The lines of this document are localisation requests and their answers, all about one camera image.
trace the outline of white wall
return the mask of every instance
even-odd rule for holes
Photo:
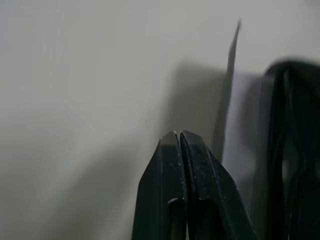
[[[211,141],[239,18],[238,70],[320,59],[318,0],[2,0],[0,238],[130,239],[158,139]]]

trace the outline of black object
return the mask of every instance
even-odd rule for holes
[[[160,139],[141,177],[132,240],[253,240],[235,183],[202,138]]]
[[[273,65],[268,136],[267,239],[320,239],[320,67],[299,61]],[[283,186],[286,143],[293,175]]]

